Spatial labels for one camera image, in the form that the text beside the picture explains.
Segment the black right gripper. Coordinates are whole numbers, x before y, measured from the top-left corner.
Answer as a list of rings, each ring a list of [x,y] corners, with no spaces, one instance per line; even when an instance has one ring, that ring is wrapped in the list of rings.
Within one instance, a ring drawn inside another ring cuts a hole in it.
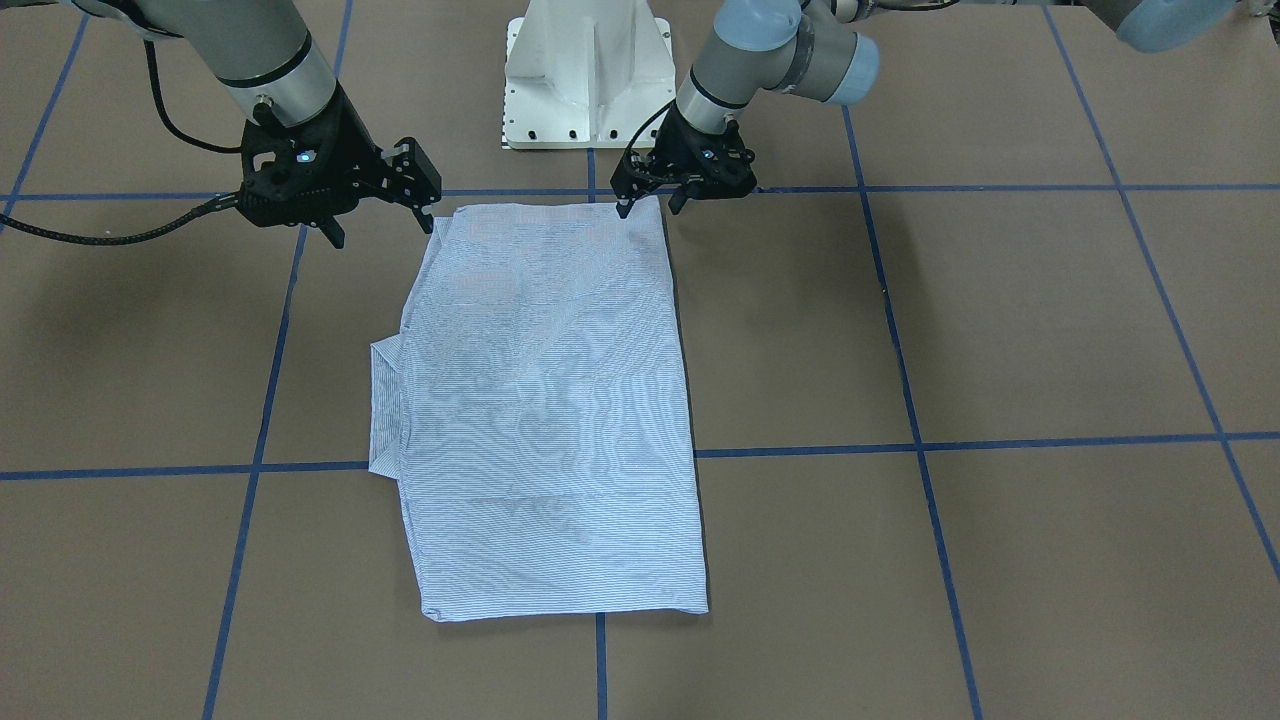
[[[316,225],[342,250],[346,231],[335,217],[380,199],[411,210],[433,234],[443,181],[416,138],[403,137],[381,154],[340,85],[317,115],[297,126],[284,126],[266,99],[253,105],[241,138],[237,210],[250,223]]]

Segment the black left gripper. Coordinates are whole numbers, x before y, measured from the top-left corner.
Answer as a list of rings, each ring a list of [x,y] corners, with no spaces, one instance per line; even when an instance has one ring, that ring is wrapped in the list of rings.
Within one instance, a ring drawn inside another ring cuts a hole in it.
[[[755,191],[755,152],[745,146],[735,118],[730,118],[723,133],[709,135],[695,128],[671,100],[640,126],[634,140],[658,117],[663,120],[655,129],[652,151],[640,154],[628,142],[612,173],[611,190],[620,219],[626,220],[639,200],[666,186],[675,187],[667,202],[672,217],[690,200],[742,199]]]

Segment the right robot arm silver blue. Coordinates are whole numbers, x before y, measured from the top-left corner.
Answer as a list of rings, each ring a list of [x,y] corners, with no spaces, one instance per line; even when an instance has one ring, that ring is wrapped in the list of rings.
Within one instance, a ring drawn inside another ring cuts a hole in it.
[[[292,1],[79,1],[141,38],[186,41],[243,111],[242,183],[193,210],[233,209],[256,227],[317,228],[335,249],[338,217],[364,199],[410,209],[425,233],[442,176],[417,140],[370,136]]]

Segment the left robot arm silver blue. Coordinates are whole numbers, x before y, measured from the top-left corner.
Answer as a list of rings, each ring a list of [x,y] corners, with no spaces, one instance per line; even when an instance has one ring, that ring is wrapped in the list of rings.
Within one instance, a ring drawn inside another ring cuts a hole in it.
[[[942,1],[724,1],[675,97],[643,129],[648,152],[627,146],[612,177],[621,219],[659,190],[672,188],[676,214],[691,200],[741,199],[756,184],[755,155],[740,120],[762,91],[849,106],[881,70],[881,51],[850,24],[877,12],[913,13]]]

